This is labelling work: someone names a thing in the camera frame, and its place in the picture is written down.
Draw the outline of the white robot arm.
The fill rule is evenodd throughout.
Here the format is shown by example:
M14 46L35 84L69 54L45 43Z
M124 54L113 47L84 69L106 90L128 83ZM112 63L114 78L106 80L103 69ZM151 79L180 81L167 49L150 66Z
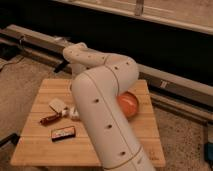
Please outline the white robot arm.
M135 60L90 50L84 43L65 47L63 56L86 67L70 90L104 171L156 171L117 102L138 80Z

